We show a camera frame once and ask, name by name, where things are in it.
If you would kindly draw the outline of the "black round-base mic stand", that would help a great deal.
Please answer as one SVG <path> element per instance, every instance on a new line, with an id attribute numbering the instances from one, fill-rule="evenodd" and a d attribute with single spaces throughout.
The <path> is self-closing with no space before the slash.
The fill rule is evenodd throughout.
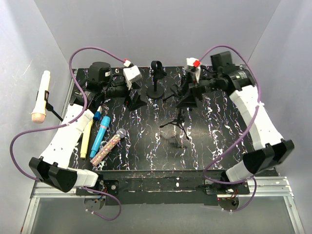
<path id="1" fill-rule="evenodd" d="M 167 76 L 167 73 L 163 70 L 162 63 L 159 60 L 151 62 L 151 69 L 153 70 L 153 85 L 147 88 L 146 95 L 150 99 L 158 100 L 164 96 L 164 88 L 158 84 L 158 81 Z"/>

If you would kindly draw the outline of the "glitter silver-head microphone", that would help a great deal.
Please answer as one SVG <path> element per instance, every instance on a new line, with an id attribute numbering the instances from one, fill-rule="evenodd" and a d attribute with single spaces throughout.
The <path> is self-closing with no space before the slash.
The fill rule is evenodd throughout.
<path id="1" fill-rule="evenodd" d="M 91 159 L 91 164 L 97 166 L 113 148 L 126 136 L 125 129 L 118 129 L 116 134 L 103 146 L 103 148 Z"/>

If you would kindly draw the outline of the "cream yellow microphone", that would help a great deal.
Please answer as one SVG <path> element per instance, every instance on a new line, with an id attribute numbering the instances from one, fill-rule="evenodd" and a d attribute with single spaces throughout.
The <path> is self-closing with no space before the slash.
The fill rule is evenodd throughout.
<path id="1" fill-rule="evenodd" d="M 91 133 L 91 128 L 93 125 L 93 119 L 91 119 L 87 125 L 84 128 L 82 141 L 81 141 L 81 148 L 80 148 L 80 158 L 86 159 L 87 150 L 88 150 L 88 144 L 89 144 L 89 138 Z"/>

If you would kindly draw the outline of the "black tripod shock-mount stand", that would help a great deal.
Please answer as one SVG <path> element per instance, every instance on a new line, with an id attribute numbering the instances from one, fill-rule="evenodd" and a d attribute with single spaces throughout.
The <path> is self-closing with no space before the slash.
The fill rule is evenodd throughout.
<path id="1" fill-rule="evenodd" d="M 172 92 L 171 95 L 165 97 L 162 102 L 166 102 L 168 99 L 170 98 L 178 98 L 178 99 L 181 99 L 184 94 L 183 94 L 183 88 L 181 86 L 178 86 L 177 84 L 174 84 L 171 88 L 170 88 L 170 91 Z"/>

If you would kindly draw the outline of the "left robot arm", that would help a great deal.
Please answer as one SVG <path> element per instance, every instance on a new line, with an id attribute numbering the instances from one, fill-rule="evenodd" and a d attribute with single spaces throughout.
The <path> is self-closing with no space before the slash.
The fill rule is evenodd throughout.
<path id="1" fill-rule="evenodd" d="M 72 188 L 87 187 L 91 194 L 98 195 L 104 188 L 103 176 L 90 170 L 68 167 L 76 143 L 94 117 L 89 109 L 84 111 L 83 107 L 77 104 L 68 106 L 65 117 L 80 112 L 82 116 L 73 123 L 62 122 L 65 126 L 59 127 L 49 146 L 39 158 L 31 158 L 29 167 L 40 182 L 64 193 Z"/>

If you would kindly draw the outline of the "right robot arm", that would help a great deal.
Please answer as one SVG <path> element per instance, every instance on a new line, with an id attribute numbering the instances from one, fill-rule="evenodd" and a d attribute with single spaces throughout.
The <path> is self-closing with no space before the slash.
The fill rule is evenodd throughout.
<path id="1" fill-rule="evenodd" d="M 229 51 L 211 56 L 210 75 L 201 71 L 196 58 L 186 59 L 186 75 L 177 89 L 177 108 L 196 108 L 202 95 L 224 91 L 235 104 L 252 137 L 254 151 L 246 153 L 241 162 L 222 173 L 218 181 L 223 192 L 233 193 L 238 184 L 251 176 L 281 164 L 294 150 L 292 140 L 285 140 L 273 125 L 260 100 L 260 87 L 249 67 L 233 64 Z"/>

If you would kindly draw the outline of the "teal blue microphone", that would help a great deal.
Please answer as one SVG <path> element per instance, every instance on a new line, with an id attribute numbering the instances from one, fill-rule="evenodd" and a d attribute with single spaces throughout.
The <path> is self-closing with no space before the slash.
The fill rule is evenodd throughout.
<path id="1" fill-rule="evenodd" d="M 96 139 L 95 139 L 93 146 L 91 148 L 90 159 L 93 159 L 95 157 L 95 155 L 97 154 L 97 152 L 99 150 L 99 146 L 100 146 L 102 139 L 104 137 L 104 134 L 105 134 L 107 128 L 109 127 L 110 120 L 111 119 L 108 116 L 105 116 L 102 119 L 98 133 L 97 133 L 97 136 L 96 136 Z"/>

